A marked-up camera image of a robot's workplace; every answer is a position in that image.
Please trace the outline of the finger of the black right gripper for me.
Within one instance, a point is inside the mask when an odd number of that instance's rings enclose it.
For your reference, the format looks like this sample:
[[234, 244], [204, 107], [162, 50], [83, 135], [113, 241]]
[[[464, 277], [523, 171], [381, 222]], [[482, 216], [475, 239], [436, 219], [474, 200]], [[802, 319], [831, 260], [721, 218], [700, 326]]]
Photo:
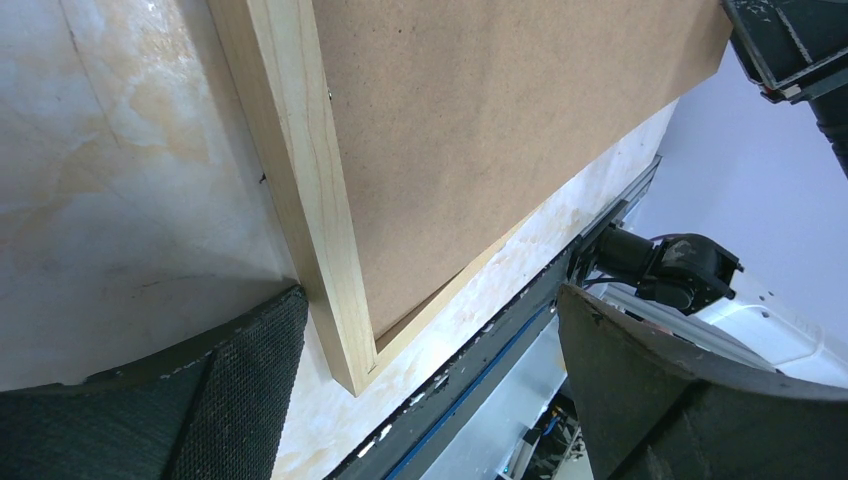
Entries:
[[847, 3], [724, 0], [731, 45], [772, 103], [823, 104], [847, 96]]

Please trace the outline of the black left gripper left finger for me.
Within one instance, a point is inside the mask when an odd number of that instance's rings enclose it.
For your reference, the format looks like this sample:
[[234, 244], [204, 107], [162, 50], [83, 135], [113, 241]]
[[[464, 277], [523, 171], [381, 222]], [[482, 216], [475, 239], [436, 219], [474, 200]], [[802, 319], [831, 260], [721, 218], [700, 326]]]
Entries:
[[267, 479], [304, 346], [293, 286], [237, 318], [86, 378], [1, 395], [5, 479]]

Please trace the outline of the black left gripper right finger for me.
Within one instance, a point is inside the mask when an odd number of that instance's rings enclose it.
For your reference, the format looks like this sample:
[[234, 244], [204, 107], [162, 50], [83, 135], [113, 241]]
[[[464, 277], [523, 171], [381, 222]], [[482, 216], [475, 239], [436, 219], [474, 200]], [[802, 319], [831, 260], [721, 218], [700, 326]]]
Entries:
[[598, 479], [843, 479], [847, 392], [724, 358], [562, 285], [559, 336]]

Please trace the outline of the brown cardboard backing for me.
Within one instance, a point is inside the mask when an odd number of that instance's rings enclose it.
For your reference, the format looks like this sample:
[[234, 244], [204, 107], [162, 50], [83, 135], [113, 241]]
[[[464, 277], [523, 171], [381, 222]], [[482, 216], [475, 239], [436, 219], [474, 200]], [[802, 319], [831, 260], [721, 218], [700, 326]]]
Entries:
[[318, 1], [382, 335], [587, 164], [712, 75], [716, 1]]

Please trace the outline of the light wooden picture frame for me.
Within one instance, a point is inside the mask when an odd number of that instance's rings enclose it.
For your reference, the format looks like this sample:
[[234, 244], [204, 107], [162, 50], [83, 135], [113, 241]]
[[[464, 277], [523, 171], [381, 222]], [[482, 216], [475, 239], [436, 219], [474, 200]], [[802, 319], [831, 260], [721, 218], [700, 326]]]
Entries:
[[359, 396], [506, 239], [376, 336], [312, 3], [213, 1], [209, 8], [330, 374]]

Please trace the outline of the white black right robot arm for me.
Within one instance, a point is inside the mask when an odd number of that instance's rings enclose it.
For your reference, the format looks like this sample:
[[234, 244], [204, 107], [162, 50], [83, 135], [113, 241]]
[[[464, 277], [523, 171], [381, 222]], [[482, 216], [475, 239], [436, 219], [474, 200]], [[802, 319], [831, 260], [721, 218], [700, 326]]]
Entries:
[[[731, 43], [773, 103], [807, 103], [840, 165], [847, 162], [847, 5], [843, 1], [726, 1]], [[567, 273], [612, 287], [615, 305], [728, 358], [845, 387], [847, 347], [793, 312], [739, 258], [694, 233], [645, 239], [608, 217], [577, 240]]]

